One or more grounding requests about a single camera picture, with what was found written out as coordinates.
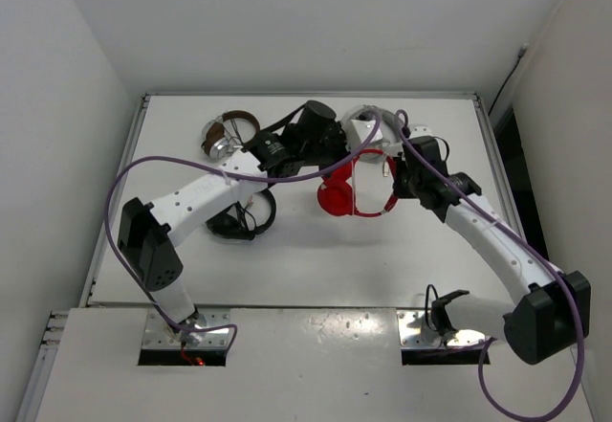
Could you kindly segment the red headphones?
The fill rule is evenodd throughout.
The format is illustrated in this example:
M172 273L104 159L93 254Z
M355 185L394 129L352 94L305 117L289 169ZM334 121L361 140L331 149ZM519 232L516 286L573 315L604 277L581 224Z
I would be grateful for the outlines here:
M325 176L319 185L317 189L317 202L328 214L336 217L357 216L361 218L377 218L391 212L395 208L399 199L392 192L380 211L363 212L358 209L357 188L353 175L355 174L357 163L360 161L361 156L365 154L382 157L383 171L390 174L394 179L395 162L393 158L377 149L364 149L347 165L339 167L330 175Z

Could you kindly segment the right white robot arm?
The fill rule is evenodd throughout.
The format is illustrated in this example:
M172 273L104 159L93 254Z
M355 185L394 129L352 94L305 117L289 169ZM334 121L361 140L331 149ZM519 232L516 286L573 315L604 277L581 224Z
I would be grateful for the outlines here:
M459 233L502 281L514 310L503 314L502 337L529 365L538 364L589 333L591 285L579 271L563 273L539 261L525 241L497 217L481 188L465 173L448 174L437 140L407 141L397 158L394 192L416 199Z

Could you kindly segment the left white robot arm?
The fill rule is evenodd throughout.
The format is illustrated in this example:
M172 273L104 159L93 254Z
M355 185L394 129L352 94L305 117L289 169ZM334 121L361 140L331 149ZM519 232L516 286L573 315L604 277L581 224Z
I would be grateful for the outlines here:
M120 217L119 251L173 329L192 325L197 312L177 247L270 180L294 177L303 167L330 167L348 154L335 111L316 100L268 127L247 111L227 111L205 126L201 149L220 174L206 173L147 204L133 198Z

